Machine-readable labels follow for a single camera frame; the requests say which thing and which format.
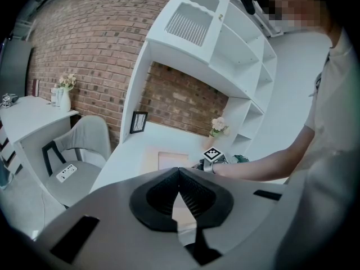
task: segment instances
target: black slot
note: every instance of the black slot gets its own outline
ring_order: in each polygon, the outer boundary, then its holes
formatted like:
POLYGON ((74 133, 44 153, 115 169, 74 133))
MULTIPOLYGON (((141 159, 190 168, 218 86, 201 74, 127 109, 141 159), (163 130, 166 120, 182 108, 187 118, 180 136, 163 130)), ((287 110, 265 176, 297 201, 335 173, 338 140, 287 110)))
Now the black slot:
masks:
POLYGON ((254 195, 264 197, 267 199, 271 199, 271 200, 275 200, 275 201, 279 201, 282 196, 281 194, 268 192, 268 191, 264 191, 264 190, 256 190, 254 192, 254 195))
POLYGON ((83 216, 50 250, 59 259, 71 264, 100 220, 83 216))

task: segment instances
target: picture frame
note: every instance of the picture frame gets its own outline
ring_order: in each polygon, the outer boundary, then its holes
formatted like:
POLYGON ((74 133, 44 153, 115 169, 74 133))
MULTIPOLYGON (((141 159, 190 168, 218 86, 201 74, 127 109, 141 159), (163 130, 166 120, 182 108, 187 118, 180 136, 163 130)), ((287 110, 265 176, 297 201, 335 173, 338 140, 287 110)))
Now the picture frame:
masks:
POLYGON ((130 134, 143 132, 147 120, 147 112, 134 111, 131 120, 130 134))

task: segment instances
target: white table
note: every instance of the white table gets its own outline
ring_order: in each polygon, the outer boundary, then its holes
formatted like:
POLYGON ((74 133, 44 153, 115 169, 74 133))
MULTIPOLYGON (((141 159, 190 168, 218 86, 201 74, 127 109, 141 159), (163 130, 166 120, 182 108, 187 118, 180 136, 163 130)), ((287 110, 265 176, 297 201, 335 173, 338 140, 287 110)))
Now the white table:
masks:
MULTIPOLYGON (((10 108, 0 108, 0 118, 9 143, 13 146, 21 164, 45 191, 44 183, 49 178, 46 171, 42 147, 54 138, 70 130, 70 117, 77 111, 62 112, 52 107, 50 102, 33 96, 20 98, 10 108)), ((61 162, 49 152, 51 165, 60 166, 61 162)), ((73 159, 74 150, 64 153, 73 159)))
POLYGON ((105 185, 130 179, 146 172, 154 171, 153 166, 143 168, 145 155, 149 151, 187 154, 189 164, 195 165, 203 158, 202 143, 206 137, 146 122, 145 131, 130 134, 123 144, 119 144, 102 168, 91 192, 105 185))

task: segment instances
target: chair backrest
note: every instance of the chair backrest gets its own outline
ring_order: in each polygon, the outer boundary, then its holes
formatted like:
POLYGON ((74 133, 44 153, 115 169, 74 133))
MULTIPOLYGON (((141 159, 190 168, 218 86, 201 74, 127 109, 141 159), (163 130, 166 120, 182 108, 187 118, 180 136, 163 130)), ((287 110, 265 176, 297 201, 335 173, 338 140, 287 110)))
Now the chair backrest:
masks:
POLYGON ((105 160, 111 155, 109 131, 103 118, 85 116, 64 135, 53 140, 59 152, 86 149, 99 153, 105 160))

